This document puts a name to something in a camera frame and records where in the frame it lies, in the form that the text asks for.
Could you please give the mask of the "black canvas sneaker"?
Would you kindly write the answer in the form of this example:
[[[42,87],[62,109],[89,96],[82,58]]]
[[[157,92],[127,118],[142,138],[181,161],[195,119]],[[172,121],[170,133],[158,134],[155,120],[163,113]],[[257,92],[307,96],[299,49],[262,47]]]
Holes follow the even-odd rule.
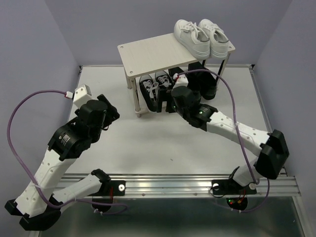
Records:
[[[174,86],[172,78],[165,71],[156,72],[155,80],[158,83],[159,89],[162,89],[162,90],[171,90]]]
[[[139,79],[139,87],[149,111],[156,112],[158,83],[150,75],[143,75]]]

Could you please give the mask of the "black loafer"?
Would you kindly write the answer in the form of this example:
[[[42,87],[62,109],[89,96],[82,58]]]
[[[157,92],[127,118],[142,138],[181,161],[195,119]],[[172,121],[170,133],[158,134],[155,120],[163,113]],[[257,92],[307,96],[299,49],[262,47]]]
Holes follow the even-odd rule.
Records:
[[[195,72],[190,76],[200,85],[200,94],[205,100],[215,98],[217,92],[217,81],[212,74],[208,72]]]
[[[178,75],[181,75],[181,73],[183,73],[184,71],[181,68],[176,67],[176,68],[169,69],[168,72],[169,72],[170,77],[173,80],[173,75],[175,73],[177,73]],[[187,88],[192,90],[194,93],[200,92],[200,85],[198,81],[195,79],[195,77],[192,74],[185,74],[185,75],[189,82]]]

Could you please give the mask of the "white sneaker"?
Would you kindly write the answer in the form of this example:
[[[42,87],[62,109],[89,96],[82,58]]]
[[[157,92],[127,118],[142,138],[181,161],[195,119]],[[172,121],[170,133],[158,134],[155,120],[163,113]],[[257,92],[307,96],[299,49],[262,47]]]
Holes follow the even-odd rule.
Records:
[[[210,39],[196,23],[178,20],[174,25],[174,36],[196,59],[209,58]]]
[[[200,21],[200,28],[207,34],[210,40],[210,55],[212,58],[225,59],[228,55],[229,39],[224,31],[208,19]]]

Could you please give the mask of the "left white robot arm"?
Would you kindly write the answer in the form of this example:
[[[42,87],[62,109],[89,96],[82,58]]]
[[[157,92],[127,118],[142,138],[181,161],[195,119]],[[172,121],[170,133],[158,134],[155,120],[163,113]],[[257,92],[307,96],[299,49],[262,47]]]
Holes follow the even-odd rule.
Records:
[[[53,134],[41,165],[35,174],[30,175],[27,188],[4,206],[10,215],[21,218],[19,224],[26,231],[49,229],[72,202],[95,194],[113,193],[111,178],[101,169],[91,171],[63,190],[55,190],[68,168],[119,118],[117,109],[103,94],[88,99],[75,114],[75,118]]]

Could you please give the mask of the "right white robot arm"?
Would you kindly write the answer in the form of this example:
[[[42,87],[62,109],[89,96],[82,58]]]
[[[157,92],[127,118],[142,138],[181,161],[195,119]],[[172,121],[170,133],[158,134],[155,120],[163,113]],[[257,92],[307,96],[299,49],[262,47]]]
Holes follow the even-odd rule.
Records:
[[[278,178],[289,157],[281,131],[267,132],[235,122],[215,107],[200,103],[194,92],[185,86],[170,90],[170,96],[172,110],[192,127],[227,138],[239,144],[243,152],[255,155],[253,161],[247,160],[245,166],[235,168],[230,174],[227,187],[231,192],[238,193],[261,178]]]

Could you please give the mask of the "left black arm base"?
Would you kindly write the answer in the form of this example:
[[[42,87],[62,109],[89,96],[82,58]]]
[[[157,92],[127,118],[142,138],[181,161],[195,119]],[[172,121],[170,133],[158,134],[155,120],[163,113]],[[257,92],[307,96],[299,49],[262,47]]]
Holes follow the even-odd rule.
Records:
[[[110,214],[110,210],[113,210],[114,197],[120,197],[125,195],[124,180],[109,181],[106,184],[102,184],[99,191],[91,194],[92,201],[101,203],[102,205],[92,204],[92,208],[96,213]]]

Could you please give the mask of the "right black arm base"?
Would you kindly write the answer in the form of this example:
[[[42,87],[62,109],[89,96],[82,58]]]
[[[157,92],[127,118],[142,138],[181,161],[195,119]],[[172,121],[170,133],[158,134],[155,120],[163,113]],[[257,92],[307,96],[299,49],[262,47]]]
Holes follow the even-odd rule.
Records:
[[[214,180],[209,189],[214,198],[226,198],[228,207],[233,210],[245,211],[248,206],[248,195],[256,195],[257,190],[248,186],[242,187],[233,180]]]

